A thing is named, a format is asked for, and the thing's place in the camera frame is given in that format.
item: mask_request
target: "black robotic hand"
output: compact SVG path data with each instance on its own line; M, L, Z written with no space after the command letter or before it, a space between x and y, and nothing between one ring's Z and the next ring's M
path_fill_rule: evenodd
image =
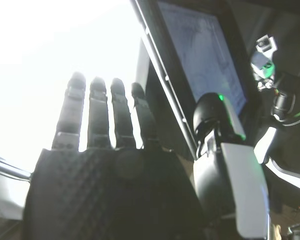
M136 149L125 87L111 85L116 148L105 82L90 86L87 150L78 151L85 78L68 83L52 150L43 149L23 216L25 240L205 239L202 209L181 163L162 151L140 85L132 96L144 149Z

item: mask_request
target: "black frame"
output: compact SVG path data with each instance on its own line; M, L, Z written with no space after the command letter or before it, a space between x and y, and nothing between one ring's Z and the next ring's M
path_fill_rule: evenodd
M174 4L183 8L211 14L217 17L223 31L225 41L228 45L232 61L237 72L243 93L246 98L246 105L243 107L239 118L247 133L248 144L253 144L254 135L251 133L255 129L255 124L251 124L256 119L256 112L261 108L261 98L257 89L256 81L253 78L250 61L246 52L244 41L239 32L233 12L226 0L133 0L140 22L145 22L155 47L159 52L169 81L167 81L171 91L177 98L177 102L186 118L188 127L193 132L193 113L196 101L187 81L182 64L177 51L168 32L158 1Z

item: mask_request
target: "robotic hand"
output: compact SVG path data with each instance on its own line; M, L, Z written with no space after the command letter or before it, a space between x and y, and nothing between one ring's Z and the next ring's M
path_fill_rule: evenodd
M267 236L265 178L224 96L204 95L194 113L200 140L194 190L177 156L160 147L137 83L132 86L133 111L144 148L136 149L119 79L111 85L117 142L111 145L107 91L96 78L90 86L87 149L78 152L85 87L80 74L68 84L52 150L42 150L31 179L23 239L214 240L218 238L206 229L227 216L236 219L241 237Z

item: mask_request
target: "screen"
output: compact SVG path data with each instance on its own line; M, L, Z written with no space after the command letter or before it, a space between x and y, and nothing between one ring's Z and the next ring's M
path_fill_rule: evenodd
M239 114L247 100L217 17L158 4L195 101L206 93L223 94Z

